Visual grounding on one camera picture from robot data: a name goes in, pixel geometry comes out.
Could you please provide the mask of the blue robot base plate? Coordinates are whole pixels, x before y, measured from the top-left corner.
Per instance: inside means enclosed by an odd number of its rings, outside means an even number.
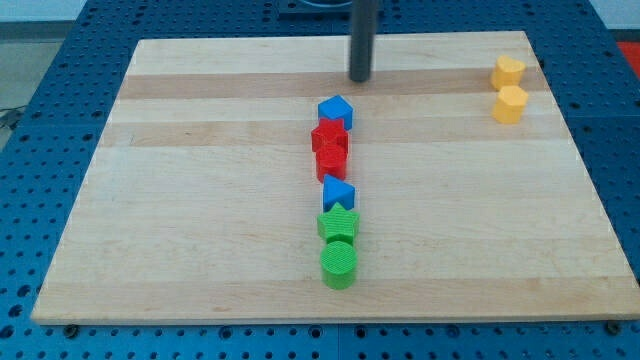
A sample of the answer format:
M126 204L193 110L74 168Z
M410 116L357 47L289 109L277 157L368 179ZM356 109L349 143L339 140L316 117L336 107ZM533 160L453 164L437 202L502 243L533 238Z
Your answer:
M273 7L278 20L349 20L353 4L372 5L378 17L385 12L384 0L276 0Z

